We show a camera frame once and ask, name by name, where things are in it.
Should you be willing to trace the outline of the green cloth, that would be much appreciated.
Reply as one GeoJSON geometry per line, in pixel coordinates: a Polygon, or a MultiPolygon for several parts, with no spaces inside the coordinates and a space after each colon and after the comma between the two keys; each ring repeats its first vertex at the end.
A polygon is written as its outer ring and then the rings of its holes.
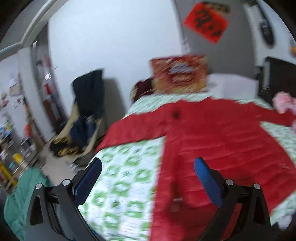
{"type": "Polygon", "coordinates": [[[30,168],[22,174],[16,189],[6,198],[4,219],[19,240],[25,238],[30,200],[38,183],[42,183],[45,187],[51,186],[49,178],[40,169],[30,168]]]}

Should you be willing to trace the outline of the dark clothes on chair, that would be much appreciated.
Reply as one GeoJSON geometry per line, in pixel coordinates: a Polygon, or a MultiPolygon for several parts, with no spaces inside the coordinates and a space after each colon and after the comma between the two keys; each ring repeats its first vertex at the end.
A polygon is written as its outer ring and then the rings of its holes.
{"type": "Polygon", "coordinates": [[[49,146],[53,156],[81,158],[97,140],[104,116],[103,70],[96,69],[72,82],[74,102],[68,121],[49,146]]]}

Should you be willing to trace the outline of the white storage box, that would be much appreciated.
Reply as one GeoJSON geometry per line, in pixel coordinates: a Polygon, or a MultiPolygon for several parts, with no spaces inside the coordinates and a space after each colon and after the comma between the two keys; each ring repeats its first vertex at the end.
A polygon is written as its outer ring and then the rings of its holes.
{"type": "Polygon", "coordinates": [[[257,80],[236,74],[210,74],[207,82],[209,92],[217,99],[254,99],[259,88],[257,80]]]}

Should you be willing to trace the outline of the red down jacket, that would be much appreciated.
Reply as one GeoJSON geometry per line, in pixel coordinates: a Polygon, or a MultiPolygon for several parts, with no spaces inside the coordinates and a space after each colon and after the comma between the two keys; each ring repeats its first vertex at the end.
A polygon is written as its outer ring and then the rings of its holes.
{"type": "Polygon", "coordinates": [[[293,119],[290,111],[279,114],[252,102],[178,101],[117,121],[98,149],[165,137],[150,239],[192,240],[216,211],[194,172],[195,159],[237,184],[259,183],[274,209],[295,190],[295,166],[260,123],[290,126],[293,119]]]}

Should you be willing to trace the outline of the red paper wall decoration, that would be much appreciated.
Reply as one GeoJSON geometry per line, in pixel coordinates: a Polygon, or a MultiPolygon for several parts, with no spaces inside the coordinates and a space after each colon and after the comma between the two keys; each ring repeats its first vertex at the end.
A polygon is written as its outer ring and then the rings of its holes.
{"type": "Polygon", "coordinates": [[[212,44],[217,44],[228,27],[224,15],[214,11],[202,2],[195,4],[183,24],[212,44]]]}

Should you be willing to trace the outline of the black racket bag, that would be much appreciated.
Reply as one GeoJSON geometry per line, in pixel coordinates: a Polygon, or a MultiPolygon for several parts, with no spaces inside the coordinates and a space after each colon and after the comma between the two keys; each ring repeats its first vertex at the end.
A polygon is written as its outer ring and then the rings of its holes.
{"type": "Polygon", "coordinates": [[[260,15],[261,15],[261,20],[260,20],[260,30],[262,33],[262,36],[269,47],[274,46],[274,35],[273,35],[273,30],[270,25],[269,20],[267,19],[263,9],[261,8],[260,4],[258,1],[254,1],[255,4],[257,5],[260,15]]]}

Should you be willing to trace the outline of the dark red cloth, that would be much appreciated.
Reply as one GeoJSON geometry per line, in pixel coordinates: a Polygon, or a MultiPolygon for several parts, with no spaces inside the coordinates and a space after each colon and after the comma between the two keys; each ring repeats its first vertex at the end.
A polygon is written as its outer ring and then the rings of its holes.
{"type": "Polygon", "coordinates": [[[132,88],[131,99],[135,103],[144,95],[151,95],[154,93],[153,78],[138,81],[132,88]]]}

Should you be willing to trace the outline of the black mesh office chair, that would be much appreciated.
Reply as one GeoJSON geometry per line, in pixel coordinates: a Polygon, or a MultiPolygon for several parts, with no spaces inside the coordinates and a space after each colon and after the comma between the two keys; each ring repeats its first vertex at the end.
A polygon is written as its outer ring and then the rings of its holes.
{"type": "Polygon", "coordinates": [[[274,57],[266,57],[258,66],[256,79],[259,81],[258,96],[273,106],[273,98],[278,92],[295,97],[296,65],[274,57]]]}

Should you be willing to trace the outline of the green patterned bed sheet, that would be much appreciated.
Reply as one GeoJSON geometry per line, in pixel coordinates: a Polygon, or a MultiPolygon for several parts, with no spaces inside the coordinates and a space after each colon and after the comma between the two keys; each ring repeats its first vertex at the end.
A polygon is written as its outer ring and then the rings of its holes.
{"type": "MultiPolygon", "coordinates": [[[[199,102],[212,98],[207,93],[159,94],[144,96],[129,109],[126,117],[144,114],[178,101],[199,102]]],[[[234,100],[273,110],[260,98],[234,100]]],[[[284,149],[295,166],[295,134],[290,126],[262,121],[260,126],[284,149]]],[[[107,240],[151,240],[154,203],[165,149],[165,137],[97,148],[102,173],[80,212],[86,222],[107,240]]],[[[268,209],[276,223],[295,211],[295,190],[274,209],[268,209]]]]}

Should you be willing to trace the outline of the red nut gift box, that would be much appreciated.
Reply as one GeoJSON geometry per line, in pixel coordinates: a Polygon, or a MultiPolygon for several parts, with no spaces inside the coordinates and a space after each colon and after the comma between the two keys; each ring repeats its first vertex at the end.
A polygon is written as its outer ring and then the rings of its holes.
{"type": "Polygon", "coordinates": [[[154,58],[149,63],[157,93],[197,93],[207,87],[208,59],[204,55],[154,58]]]}

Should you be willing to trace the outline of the black door sign plate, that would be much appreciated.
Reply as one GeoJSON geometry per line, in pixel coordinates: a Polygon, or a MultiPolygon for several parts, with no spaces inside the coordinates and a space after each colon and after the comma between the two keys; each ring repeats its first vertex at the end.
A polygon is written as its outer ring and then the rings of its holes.
{"type": "Polygon", "coordinates": [[[208,8],[222,14],[230,14],[231,12],[230,6],[228,4],[222,4],[214,1],[202,1],[202,3],[208,8]]]}

